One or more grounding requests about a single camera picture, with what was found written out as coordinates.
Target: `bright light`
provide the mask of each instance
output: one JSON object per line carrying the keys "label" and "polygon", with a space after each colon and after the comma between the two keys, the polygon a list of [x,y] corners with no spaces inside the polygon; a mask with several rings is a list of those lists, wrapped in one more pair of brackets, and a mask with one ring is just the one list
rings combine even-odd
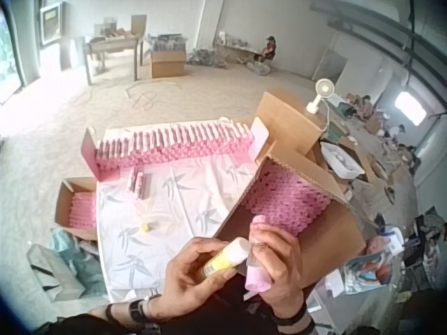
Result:
{"label": "bright light", "polygon": [[420,103],[408,92],[402,92],[396,99],[396,107],[408,117],[415,126],[419,126],[427,115]]}

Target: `concrete floor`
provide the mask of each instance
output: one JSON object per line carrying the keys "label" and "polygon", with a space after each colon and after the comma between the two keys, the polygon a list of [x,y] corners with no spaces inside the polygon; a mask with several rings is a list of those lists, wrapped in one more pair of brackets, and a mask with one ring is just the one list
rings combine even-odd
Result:
{"label": "concrete floor", "polygon": [[[107,302],[99,297],[50,303],[26,259],[30,243],[47,246],[56,227],[54,206],[61,180],[90,175],[80,155],[86,127],[93,126],[102,136],[107,128],[121,126],[244,117],[253,114],[263,92],[274,87],[306,101],[314,97],[313,82],[288,73],[259,77],[236,65],[228,70],[187,66],[184,77],[151,80],[143,66],[141,80],[135,83],[129,57],[106,64],[110,70],[94,77],[92,87],[83,68],[65,71],[33,83],[0,111],[0,133],[7,136],[0,153],[1,293],[30,328]],[[387,210],[395,224],[408,225],[416,196],[412,183],[402,187],[397,193],[402,204]],[[361,311],[371,312],[372,306],[383,310],[377,299],[388,301],[388,289],[362,302]]]}

